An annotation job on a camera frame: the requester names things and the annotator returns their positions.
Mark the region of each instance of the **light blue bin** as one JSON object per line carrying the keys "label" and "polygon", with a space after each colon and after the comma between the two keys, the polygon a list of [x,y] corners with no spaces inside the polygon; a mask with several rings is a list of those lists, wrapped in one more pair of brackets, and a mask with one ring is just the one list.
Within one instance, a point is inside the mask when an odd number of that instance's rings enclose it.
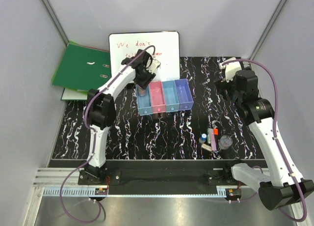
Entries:
{"label": "light blue bin", "polygon": [[140,96],[139,86],[136,85],[137,110],[139,115],[147,115],[153,113],[150,92],[147,87],[145,96]]}
{"label": "light blue bin", "polygon": [[179,98],[174,81],[162,82],[163,94],[166,102],[166,112],[177,112],[179,110]]}

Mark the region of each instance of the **metal floor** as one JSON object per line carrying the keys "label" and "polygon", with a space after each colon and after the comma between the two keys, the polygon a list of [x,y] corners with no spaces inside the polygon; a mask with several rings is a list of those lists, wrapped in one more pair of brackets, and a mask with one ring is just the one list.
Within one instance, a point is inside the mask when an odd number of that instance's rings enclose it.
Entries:
{"label": "metal floor", "polygon": [[[253,194],[243,189],[243,197]],[[81,220],[91,220],[98,213],[97,205],[83,202],[84,198],[64,198],[67,209]],[[210,202],[220,200],[223,203]],[[218,198],[105,198],[102,212],[93,226],[295,226],[279,210],[268,211],[258,197],[249,202],[228,204]],[[63,215],[58,197],[43,197],[36,226],[79,226]]]}

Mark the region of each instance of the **blue plastic bin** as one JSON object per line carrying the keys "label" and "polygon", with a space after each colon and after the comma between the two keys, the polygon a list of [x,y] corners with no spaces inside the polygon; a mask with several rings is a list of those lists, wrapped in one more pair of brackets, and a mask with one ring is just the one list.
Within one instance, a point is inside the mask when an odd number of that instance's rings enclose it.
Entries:
{"label": "blue plastic bin", "polygon": [[187,80],[175,80],[175,84],[180,102],[179,111],[192,109],[194,101]]}
{"label": "blue plastic bin", "polygon": [[147,115],[153,113],[153,108],[151,104],[151,97],[149,89],[147,87],[145,96],[139,95],[139,86],[136,85],[136,98],[137,98],[137,110],[139,115]]}
{"label": "blue plastic bin", "polygon": [[177,112],[179,110],[179,98],[174,81],[162,82],[163,94],[166,101],[166,112]]}

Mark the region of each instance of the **small blue bottle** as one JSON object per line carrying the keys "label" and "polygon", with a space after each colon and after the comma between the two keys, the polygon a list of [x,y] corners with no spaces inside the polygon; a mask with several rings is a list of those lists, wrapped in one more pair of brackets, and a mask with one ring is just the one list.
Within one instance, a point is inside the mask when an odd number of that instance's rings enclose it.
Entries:
{"label": "small blue bottle", "polygon": [[200,139],[198,140],[199,143],[203,144],[206,142],[206,139],[207,139],[207,134],[202,134],[200,136]]}

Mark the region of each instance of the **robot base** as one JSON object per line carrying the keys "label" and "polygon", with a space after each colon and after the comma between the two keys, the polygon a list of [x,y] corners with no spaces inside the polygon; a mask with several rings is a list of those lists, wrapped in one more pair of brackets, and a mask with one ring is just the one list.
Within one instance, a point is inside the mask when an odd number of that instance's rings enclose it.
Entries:
{"label": "robot base", "polygon": [[121,179],[120,170],[106,170],[86,165],[84,170],[79,172],[79,185],[119,185]]}

